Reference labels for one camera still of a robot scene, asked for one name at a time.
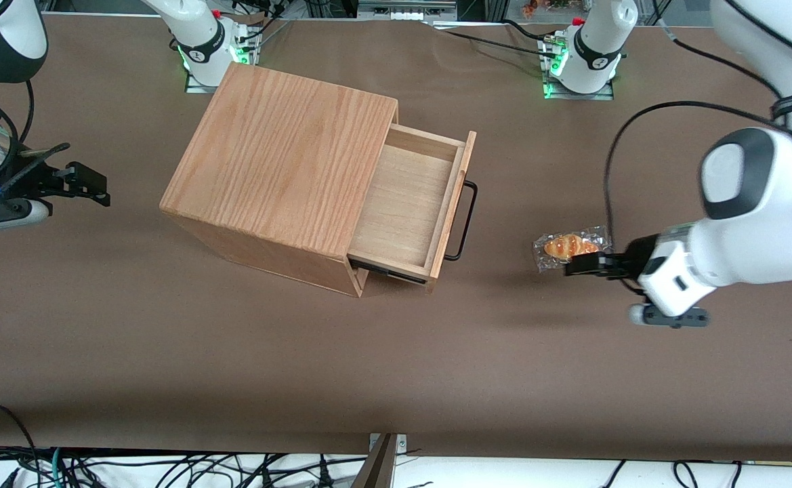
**plastic wrapper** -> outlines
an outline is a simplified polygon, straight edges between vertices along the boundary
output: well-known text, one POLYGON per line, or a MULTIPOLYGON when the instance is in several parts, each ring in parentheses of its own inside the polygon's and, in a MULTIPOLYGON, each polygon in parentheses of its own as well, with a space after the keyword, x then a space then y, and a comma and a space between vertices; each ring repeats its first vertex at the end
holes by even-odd
POLYGON ((606 226, 593 226, 576 232, 542 235, 534 244, 535 262, 539 272, 561 269, 577 254, 612 249, 606 226))

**wood grain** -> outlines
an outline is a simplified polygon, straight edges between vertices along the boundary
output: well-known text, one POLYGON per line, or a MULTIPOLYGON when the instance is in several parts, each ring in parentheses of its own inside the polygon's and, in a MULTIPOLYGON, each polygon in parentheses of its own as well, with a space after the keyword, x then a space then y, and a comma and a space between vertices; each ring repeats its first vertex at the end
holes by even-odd
POLYGON ((343 258, 396 105, 385 96, 232 64, 161 209, 343 258))
POLYGON ((471 153, 474 151, 474 139, 477 133, 473 130, 467 133, 467 140, 465 141, 464 148, 461 149, 457 157, 457 166, 455 166, 454 179, 451 180, 447 186, 448 194, 444 196, 442 210, 446 208, 446 212, 442 214, 442 222, 436 233, 437 247, 435 247, 435 257, 432 258, 427 266, 431 266, 430 277, 437 279, 439 272, 441 272, 441 265, 444 260, 444 255, 447 253, 447 242, 449 242, 449 235, 453 229, 453 219, 455 218, 455 210, 459 204, 459 197, 461 197, 461 189, 465 182, 467 175, 467 164, 471 161, 471 153))
MULTIPOLYGON (((473 133, 469 137, 473 144, 473 133)), ((443 259, 459 175, 464 179, 470 158, 464 154, 465 142, 393 124, 349 256, 423 280, 436 278, 435 259, 443 259)))

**wooden cabinet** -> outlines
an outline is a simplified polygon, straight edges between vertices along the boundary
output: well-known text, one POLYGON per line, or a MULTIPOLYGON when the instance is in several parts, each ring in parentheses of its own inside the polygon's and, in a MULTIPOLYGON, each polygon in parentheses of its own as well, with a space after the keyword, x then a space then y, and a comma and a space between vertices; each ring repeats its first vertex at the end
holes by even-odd
POLYGON ((370 268, 438 280, 474 132, 398 124, 398 102, 233 64, 161 211, 232 262, 360 296, 370 268))

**drawer handle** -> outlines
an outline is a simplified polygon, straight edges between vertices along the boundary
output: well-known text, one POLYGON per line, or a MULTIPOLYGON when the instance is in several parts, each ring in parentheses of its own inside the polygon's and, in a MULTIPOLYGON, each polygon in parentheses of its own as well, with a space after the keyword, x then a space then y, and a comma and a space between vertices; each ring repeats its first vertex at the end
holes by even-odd
POLYGON ((465 217, 465 229, 461 231, 461 241, 459 241, 459 252, 455 254, 445 254, 444 259, 448 260, 449 262, 454 262, 461 258, 461 250, 465 248, 465 239, 467 238, 467 228, 471 225, 471 214, 474 213, 474 201, 477 201, 477 184, 474 182, 469 182, 469 180, 464 180, 464 186, 467 186, 471 189, 473 195, 471 195, 471 205, 467 208, 467 216, 465 217))

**cabinet top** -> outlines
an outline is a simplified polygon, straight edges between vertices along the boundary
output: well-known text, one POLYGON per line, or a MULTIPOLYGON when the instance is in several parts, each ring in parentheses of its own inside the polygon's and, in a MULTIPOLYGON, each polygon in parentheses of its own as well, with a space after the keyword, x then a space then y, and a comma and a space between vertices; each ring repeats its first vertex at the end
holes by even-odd
POLYGON ((343 258, 398 102, 232 64, 161 209, 343 258))

